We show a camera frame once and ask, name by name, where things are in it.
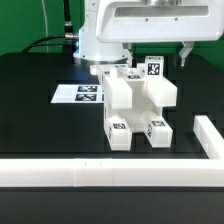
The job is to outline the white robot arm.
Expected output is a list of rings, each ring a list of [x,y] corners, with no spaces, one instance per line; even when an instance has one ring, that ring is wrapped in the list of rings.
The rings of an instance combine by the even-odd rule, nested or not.
[[[84,0],[77,60],[116,62],[133,43],[181,42],[184,64],[196,42],[224,34],[224,0]]]

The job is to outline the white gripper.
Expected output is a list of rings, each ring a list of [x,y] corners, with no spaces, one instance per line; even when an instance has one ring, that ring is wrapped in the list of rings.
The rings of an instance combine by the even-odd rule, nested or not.
[[[123,43],[132,66],[131,43],[183,42],[176,65],[184,67],[194,41],[214,41],[224,34],[224,0],[180,0],[179,5],[151,6],[152,0],[100,0],[96,37]]]

